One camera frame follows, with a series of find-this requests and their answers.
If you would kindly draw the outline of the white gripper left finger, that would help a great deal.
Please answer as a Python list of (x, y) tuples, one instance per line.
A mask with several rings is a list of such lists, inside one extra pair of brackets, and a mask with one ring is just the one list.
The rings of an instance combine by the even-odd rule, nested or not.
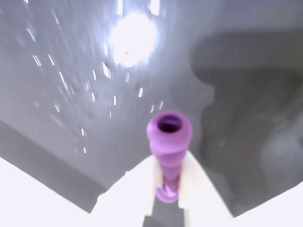
[(162, 181), (156, 157), (148, 156), (98, 197), (91, 226), (142, 227), (145, 217), (152, 215), (156, 189)]

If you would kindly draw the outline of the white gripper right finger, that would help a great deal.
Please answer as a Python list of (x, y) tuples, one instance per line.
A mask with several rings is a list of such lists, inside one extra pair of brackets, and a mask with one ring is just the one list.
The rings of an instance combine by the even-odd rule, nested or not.
[(233, 216), (194, 155), (187, 151), (178, 186), (186, 227), (231, 227)]

